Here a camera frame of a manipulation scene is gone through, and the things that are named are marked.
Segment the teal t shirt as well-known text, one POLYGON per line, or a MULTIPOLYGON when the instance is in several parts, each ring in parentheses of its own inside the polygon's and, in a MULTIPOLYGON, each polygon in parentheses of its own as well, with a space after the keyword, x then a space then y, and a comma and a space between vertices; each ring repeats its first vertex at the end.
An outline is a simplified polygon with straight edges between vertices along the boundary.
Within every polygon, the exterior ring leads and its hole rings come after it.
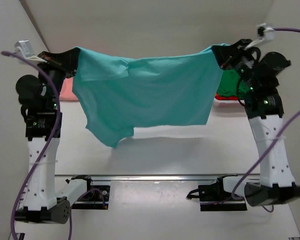
POLYGON ((81 48, 72 91, 86 128, 105 146, 135 128, 208 122, 222 78, 212 48, 181 56, 128 58, 81 48))

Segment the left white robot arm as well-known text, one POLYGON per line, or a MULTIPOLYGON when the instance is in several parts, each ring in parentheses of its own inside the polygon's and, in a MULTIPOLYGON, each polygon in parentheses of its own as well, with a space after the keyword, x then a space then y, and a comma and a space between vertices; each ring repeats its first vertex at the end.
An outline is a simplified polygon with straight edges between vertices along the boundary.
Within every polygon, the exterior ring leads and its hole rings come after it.
POLYGON ((62 53, 43 51, 32 62, 38 76, 24 75, 16 82, 29 151, 26 192, 22 206, 12 215, 17 222, 65 224, 80 196, 89 199, 94 195, 95 187, 87 175, 74 176, 60 191, 55 190, 62 126, 59 96, 64 80, 77 73, 79 54, 77 47, 62 53))

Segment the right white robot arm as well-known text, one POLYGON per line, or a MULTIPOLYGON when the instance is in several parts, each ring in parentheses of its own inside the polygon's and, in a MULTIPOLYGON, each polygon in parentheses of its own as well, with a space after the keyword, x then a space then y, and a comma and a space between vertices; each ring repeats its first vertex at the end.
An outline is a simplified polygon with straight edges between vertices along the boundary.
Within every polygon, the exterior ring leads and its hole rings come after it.
POLYGON ((242 176, 227 176, 214 187, 214 195, 226 200, 232 195, 251 207, 287 204, 300 198, 300 185, 291 172, 283 132, 295 119, 284 122, 283 102, 277 90, 277 76, 291 66, 279 52, 261 51, 252 40, 232 45, 214 45, 211 50, 221 70, 234 70, 248 87, 244 110, 256 143, 259 159, 242 176))

